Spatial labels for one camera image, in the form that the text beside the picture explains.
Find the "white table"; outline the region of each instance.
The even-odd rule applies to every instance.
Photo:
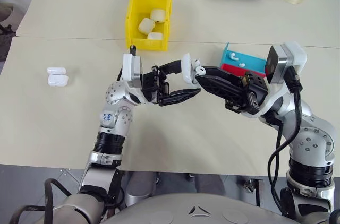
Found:
[[[138,51],[143,71],[190,52],[205,65],[218,65],[224,44],[169,43],[169,51]],[[265,58],[270,45],[231,44],[230,49]],[[339,50],[304,47],[302,98],[313,112],[340,131]],[[126,52],[123,40],[16,37],[0,76],[0,163],[84,168],[93,149],[105,92],[117,77]],[[46,67],[65,66],[69,85],[47,85]],[[170,89],[185,87],[180,75]],[[125,170],[265,176],[277,132],[224,108],[224,101],[201,92],[167,107],[138,106],[124,143]],[[340,156],[340,147],[335,154]],[[340,161],[334,176],[340,176]],[[288,169],[281,154],[280,175]]]
[[[18,36],[125,39],[129,0],[32,0]],[[170,41],[339,48],[339,0],[173,0]]]

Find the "yellow plastic bin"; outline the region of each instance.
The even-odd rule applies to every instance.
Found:
[[[137,49],[167,50],[169,37],[169,24],[172,0],[129,0],[126,14],[126,46],[135,45]],[[152,9],[165,10],[165,22],[156,23],[153,32],[161,32],[163,40],[148,40],[147,35],[138,31],[139,23],[144,18],[150,18]]]

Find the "gray floor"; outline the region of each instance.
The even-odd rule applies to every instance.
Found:
[[[1,74],[2,68],[4,67],[4,64],[5,64],[4,61],[0,61],[0,74]]]
[[[0,165],[0,223],[8,223],[12,213],[22,205],[37,204],[44,205],[44,180],[55,178],[61,182],[71,193],[76,193],[79,180],[82,175],[80,169],[57,169]],[[128,175],[123,178],[122,187],[127,183]],[[228,197],[256,204],[255,193],[248,193],[243,189],[243,183],[249,177],[221,175]],[[271,198],[269,181],[266,177],[265,192],[263,194],[264,208],[278,212]],[[277,190],[285,187],[285,178],[278,180]],[[188,182],[185,174],[181,173],[160,173],[160,183],[157,185],[156,194],[196,192],[194,181]],[[54,203],[58,204],[64,199],[64,195],[55,189]],[[339,208],[339,193],[336,192],[336,207]],[[31,224],[41,217],[41,212],[26,212],[20,218],[20,223]]]

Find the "cable connector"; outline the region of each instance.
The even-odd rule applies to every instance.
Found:
[[[268,111],[264,114],[266,122],[273,126],[282,126],[282,120],[278,119],[274,111]]]
[[[283,78],[288,86],[290,93],[294,93],[296,91],[300,92],[303,89],[300,83],[300,77],[297,74],[294,66],[288,67]]]

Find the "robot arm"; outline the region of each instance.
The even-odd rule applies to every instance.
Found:
[[[123,56],[123,67],[118,80],[106,91],[106,103],[100,113],[97,141],[90,152],[78,194],[68,196],[62,204],[45,209],[47,215],[38,223],[99,223],[121,204],[121,178],[118,169],[122,149],[133,120],[133,108],[141,104],[167,106],[194,97],[200,89],[169,92],[168,74],[181,73],[181,61],[152,67],[152,72],[142,74],[140,57],[135,47]]]
[[[302,48],[290,42],[271,47],[265,79],[251,72],[239,78],[217,67],[205,67],[206,74],[195,78],[206,91],[224,98],[227,109],[259,118],[277,130],[281,124],[282,135],[288,140],[295,130],[296,119],[294,98],[287,84],[299,86],[298,75],[306,60]],[[292,71],[296,74],[287,76]],[[331,123],[315,116],[303,101],[301,113],[300,130],[289,144],[288,188],[281,191],[281,208],[283,215],[300,223],[321,223],[334,209],[332,173],[336,133]]]

